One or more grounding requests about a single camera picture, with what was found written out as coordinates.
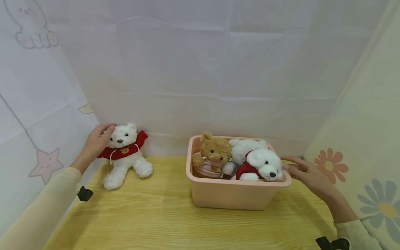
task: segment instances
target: fabric backdrop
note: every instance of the fabric backdrop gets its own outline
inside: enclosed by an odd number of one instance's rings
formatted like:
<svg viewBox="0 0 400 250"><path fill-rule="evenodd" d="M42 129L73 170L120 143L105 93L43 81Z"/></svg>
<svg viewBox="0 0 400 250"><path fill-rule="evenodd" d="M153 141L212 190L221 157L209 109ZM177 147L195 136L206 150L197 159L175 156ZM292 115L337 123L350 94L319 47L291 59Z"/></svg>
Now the fabric backdrop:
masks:
<svg viewBox="0 0 400 250"><path fill-rule="evenodd" d="M388 0L0 3L1 233L96 117L145 129L148 154L204 130L303 154Z"/></svg>
<svg viewBox="0 0 400 250"><path fill-rule="evenodd" d="M400 249L399 5L391 1L370 50L305 154L385 250Z"/></svg>

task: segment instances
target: orange flower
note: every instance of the orange flower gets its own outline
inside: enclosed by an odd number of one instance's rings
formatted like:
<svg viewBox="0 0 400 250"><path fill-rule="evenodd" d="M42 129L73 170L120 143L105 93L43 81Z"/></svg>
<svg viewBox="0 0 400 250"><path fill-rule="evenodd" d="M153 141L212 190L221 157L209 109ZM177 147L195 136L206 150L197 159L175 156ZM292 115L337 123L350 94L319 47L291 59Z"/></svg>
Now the orange flower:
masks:
<svg viewBox="0 0 400 250"><path fill-rule="evenodd" d="M323 175L325 175L332 184L335 184L335 175L341 182L346 182L346 178L342 173L346 173L349 168L346 164L340 164L342 160L343 154L341 152L338 151L334 154L333 149L328 148L326 152L321 150L318 158L316 158L314 162Z"/></svg>

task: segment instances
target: wooden table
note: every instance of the wooden table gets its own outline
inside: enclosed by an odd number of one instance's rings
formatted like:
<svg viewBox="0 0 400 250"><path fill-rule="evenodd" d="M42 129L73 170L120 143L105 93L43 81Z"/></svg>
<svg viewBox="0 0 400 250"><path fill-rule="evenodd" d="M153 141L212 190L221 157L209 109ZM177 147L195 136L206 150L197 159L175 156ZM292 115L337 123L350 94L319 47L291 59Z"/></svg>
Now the wooden table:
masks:
<svg viewBox="0 0 400 250"><path fill-rule="evenodd" d="M265 211L197 208L191 201L185 157L148 157L154 175L131 169L114 191L102 186L104 163L49 241L47 250L309 250L315 239L335 239L326 205L301 183L277 193Z"/></svg>

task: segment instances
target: pink plastic bin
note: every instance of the pink plastic bin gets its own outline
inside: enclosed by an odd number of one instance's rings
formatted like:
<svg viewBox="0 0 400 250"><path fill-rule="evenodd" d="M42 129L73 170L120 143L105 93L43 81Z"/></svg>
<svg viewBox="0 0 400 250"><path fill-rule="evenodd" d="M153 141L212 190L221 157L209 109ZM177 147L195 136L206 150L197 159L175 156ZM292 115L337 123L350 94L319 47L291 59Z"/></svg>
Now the pink plastic bin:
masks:
<svg viewBox="0 0 400 250"><path fill-rule="evenodd" d="M225 139L253 139L219 136ZM201 136L193 136L189 142L186 175L192 188L192 200L198 207L243 210L264 210L279 189L292 183L290 174L284 171L283 182L251 182L238 180L198 178L192 174L192 155L200 147ZM275 150L267 143L270 150Z"/></svg>

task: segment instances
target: teddy bear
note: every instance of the teddy bear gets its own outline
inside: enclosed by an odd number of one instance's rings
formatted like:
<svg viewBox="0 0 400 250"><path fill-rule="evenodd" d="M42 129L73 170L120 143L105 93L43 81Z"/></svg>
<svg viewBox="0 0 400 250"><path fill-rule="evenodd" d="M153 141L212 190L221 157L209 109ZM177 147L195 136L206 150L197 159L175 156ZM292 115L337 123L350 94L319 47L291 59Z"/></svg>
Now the teddy bear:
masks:
<svg viewBox="0 0 400 250"><path fill-rule="evenodd" d="M246 154L259 148L268 148L265 140L232 139L229 141L232 147L232 159L222 167L224 174L234 176L239 166L246 162Z"/></svg>
<svg viewBox="0 0 400 250"><path fill-rule="evenodd" d="M205 132L200 139L200 152L192 156L194 171L203 178L223 178L222 166L231 157L228 140Z"/></svg>
<svg viewBox="0 0 400 250"><path fill-rule="evenodd" d="M267 148L252 150L246 154L246 162L236 171L233 180L282 181L282 161Z"/></svg>
<svg viewBox="0 0 400 250"><path fill-rule="evenodd" d="M138 133L134 123L115 127L107 147L97 157L109 159L113 166L111 172L103 180L107 190L122 186L126 173L131 167L140 178L146 178L153 173L153 165L143 157L140 151L147 138L143 130Z"/></svg>

